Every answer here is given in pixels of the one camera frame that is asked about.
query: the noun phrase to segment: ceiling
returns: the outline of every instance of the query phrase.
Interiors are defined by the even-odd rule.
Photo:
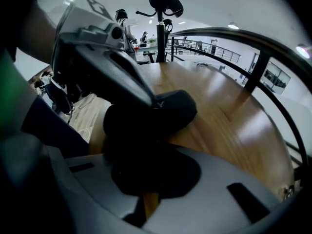
[[[118,9],[125,9],[130,21],[135,21],[140,28],[148,24],[150,18],[136,15],[140,10],[153,13],[149,0],[96,0],[115,14]],[[180,0],[184,6],[181,18],[171,17],[174,31],[185,28],[213,26],[226,27],[234,21],[240,29],[256,32],[294,49],[299,43],[310,46],[301,23],[284,0]],[[50,6],[50,13],[57,17],[62,9]]]

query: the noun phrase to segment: bare arm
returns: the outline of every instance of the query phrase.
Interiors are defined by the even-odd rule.
[[[39,8],[37,1],[33,1],[19,33],[18,48],[26,54],[50,64],[55,32],[56,28],[46,13]]]

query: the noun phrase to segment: wooden tabletop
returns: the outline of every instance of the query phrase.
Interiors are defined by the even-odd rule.
[[[294,182],[291,159],[277,127],[249,92],[214,67],[190,61],[139,68],[156,94],[184,89],[196,102],[197,116],[172,135],[169,143],[225,159],[257,177],[282,199],[284,188]],[[96,125],[101,127],[106,110],[95,122],[91,147],[92,142],[98,145],[105,140],[99,137]]]

